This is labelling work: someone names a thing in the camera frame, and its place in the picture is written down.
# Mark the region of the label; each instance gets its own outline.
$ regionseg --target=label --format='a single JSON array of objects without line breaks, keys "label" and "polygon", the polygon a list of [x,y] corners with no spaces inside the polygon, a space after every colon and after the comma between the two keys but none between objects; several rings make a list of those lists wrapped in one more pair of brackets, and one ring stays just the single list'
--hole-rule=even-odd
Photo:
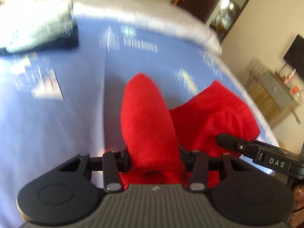
[{"label": "label", "polygon": [[266,155],[263,163],[266,167],[277,172],[288,173],[291,163]]}]

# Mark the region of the bed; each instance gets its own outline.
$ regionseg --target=bed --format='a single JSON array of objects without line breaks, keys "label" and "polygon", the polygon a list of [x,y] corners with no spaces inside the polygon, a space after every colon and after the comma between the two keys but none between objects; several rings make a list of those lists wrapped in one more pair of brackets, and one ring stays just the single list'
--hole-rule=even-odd
[{"label": "bed", "polygon": [[[15,199],[29,181],[78,153],[96,157],[124,148],[121,100],[138,72],[153,78],[169,108],[220,80],[252,109],[259,140],[278,145],[201,22],[149,0],[73,1],[78,48],[0,57],[1,228],[22,224]],[[93,182],[102,187],[101,175]]]}]

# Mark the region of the doorway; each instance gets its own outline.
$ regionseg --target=doorway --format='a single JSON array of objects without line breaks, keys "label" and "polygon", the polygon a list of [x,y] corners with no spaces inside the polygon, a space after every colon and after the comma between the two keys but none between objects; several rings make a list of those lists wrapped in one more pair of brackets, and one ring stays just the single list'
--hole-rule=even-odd
[{"label": "doorway", "polygon": [[177,5],[212,27],[222,42],[249,0],[173,0]]}]

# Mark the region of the screw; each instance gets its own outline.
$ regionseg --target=screw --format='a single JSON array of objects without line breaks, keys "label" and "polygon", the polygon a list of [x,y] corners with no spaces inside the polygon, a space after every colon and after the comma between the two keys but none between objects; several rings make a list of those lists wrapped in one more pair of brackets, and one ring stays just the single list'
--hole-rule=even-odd
[{"label": "screw", "polygon": [[205,184],[203,183],[192,183],[189,187],[192,191],[202,191],[206,188]]},{"label": "screw", "polygon": [[111,192],[114,192],[114,191],[118,191],[118,190],[121,190],[122,186],[120,183],[109,183],[107,186],[106,186],[106,189],[108,191],[111,191]]}]

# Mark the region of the dresser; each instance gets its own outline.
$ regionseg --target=dresser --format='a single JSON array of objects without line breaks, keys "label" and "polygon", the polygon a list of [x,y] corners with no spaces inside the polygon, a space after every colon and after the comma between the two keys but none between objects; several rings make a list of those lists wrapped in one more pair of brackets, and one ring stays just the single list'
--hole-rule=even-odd
[{"label": "dresser", "polygon": [[281,78],[270,71],[247,87],[271,128],[275,128],[299,106]]}]

